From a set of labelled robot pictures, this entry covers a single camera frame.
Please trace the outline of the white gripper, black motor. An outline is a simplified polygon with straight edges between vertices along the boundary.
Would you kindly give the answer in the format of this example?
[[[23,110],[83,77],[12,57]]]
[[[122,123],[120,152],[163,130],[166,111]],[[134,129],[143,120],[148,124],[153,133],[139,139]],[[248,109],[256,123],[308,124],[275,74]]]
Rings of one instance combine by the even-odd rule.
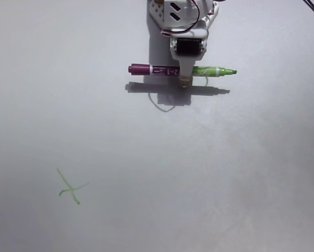
[[[182,34],[173,34],[170,38],[170,50],[173,56],[202,59],[207,50],[208,30],[205,28],[191,29]],[[181,59],[179,84],[186,88],[193,82],[195,60]]]

